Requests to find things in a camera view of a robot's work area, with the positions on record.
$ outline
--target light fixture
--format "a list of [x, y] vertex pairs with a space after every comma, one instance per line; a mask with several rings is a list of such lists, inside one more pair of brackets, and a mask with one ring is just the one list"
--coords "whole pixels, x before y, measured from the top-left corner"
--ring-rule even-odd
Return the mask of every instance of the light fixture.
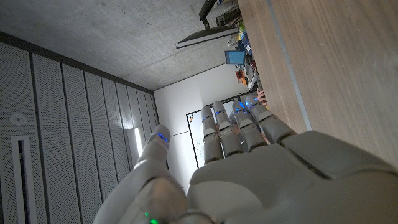
[[141, 136], [139, 135], [139, 129], [138, 128], [134, 128], [134, 134], [136, 135], [138, 156], [141, 157], [141, 155], [142, 155], [142, 143], [141, 143]]

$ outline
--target gray wall panel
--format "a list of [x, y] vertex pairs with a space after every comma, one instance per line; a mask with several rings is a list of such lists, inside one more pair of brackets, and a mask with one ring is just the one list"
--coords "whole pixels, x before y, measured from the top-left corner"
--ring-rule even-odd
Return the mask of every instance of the gray wall panel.
[[147, 110], [147, 103], [146, 103], [145, 94], [143, 91], [137, 90], [137, 96], [138, 96], [139, 109], [141, 112], [142, 125], [144, 127], [144, 135], [145, 135], [145, 143], [146, 143], [149, 139], [151, 132], [152, 132], [150, 130], [150, 122], [149, 122], [149, 116], [148, 116], [148, 110]]
[[85, 73], [88, 104], [92, 122], [95, 149], [97, 153], [99, 181], [104, 200], [117, 186], [111, 136], [106, 117], [101, 77]]
[[60, 64], [34, 55], [34, 73], [52, 223], [80, 223]]
[[4, 217], [2, 215], [1, 178], [0, 178], [0, 222], [4, 223]]
[[[139, 105], [138, 105], [137, 91], [134, 88], [127, 87], [127, 93], [129, 95], [131, 116], [132, 116], [132, 120], [134, 123], [134, 128], [138, 128], [139, 134], [140, 134], [140, 139], [141, 139], [141, 145], [142, 145], [142, 147], [144, 147], [144, 145], [145, 145], [144, 127], [142, 126], [142, 121], [141, 121], [141, 113], [140, 113]], [[131, 146], [137, 145], [135, 135], [133, 138], [130, 136], [129, 142], [130, 142]], [[137, 147], [135, 147], [134, 149], [130, 148], [130, 150], [131, 150], [132, 161], [133, 161], [133, 163], [136, 163], [138, 160]]]
[[157, 109], [156, 109], [155, 96], [154, 96], [154, 95], [151, 95], [150, 97], [152, 97], [152, 106], [154, 107], [154, 114], [155, 114], [156, 125], [159, 125], [159, 119], [158, 119], [158, 116], [157, 116]]
[[152, 104], [152, 96], [149, 93], [145, 93], [145, 101], [148, 109], [149, 123], [151, 132], [156, 127], [156, 118], [154, 113], [154, 105]]
[[[46, 223], [29, 53], [4, 43], [0, 43], [0, 93], [0, 178], [4, 223], [17, 223], [10, 136], [22, 135], [28, 135], [30, 139], [37, 223]], [[27, 118], [26, 124], [22, 126], [11, 124], [9, 119], [14, 114], [24, 115]]]
[[132, 122], [132, 117], [131, 117], [129, 95], [127, 93], [127, 87], [120, 83], [116, 83], [116, 91], [118, 93], [120, 114], [122, 117], [122, 124], [124, 131], [124, 140], [126, 141], [126, 148], [127, 148], [127, 157], [129, 159], [130, 168], [132, 168], [136, 162], [132, 161], [131, 159], [131, 150], [129, 146], [129, 139], [127, 137], [127, 130], [132, 129], [134, 127], [134, 123]]
[[119, 182], [130, 173], [127, 159], [126, 141], [119, 111], [118, 97], [114, 81], [102, 78], [106, 111], [108, 112], [109, 130], [114, 153], [116, 172]]
[[70, 131], [83, 223], [92, 223], [102, 200], [83, 71], [63, 65]]

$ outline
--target office desk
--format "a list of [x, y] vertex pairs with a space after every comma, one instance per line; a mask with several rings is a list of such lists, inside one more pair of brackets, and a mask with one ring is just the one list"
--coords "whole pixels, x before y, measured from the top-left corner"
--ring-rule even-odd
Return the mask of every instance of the office desk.
[[270, 110], [398, 167], [398, 2], [238, 1]]

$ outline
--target concrete ceiling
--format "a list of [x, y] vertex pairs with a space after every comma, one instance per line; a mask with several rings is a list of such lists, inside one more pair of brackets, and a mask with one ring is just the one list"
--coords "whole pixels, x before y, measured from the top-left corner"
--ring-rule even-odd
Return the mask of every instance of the concrete ceiling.
[[[176, 49], [203, 30], [204, 0], [0, 1], [0, 31], [150, 90], [225, 63], [227, 37]], [[213, 8], [215, 17], [232, 3]]]

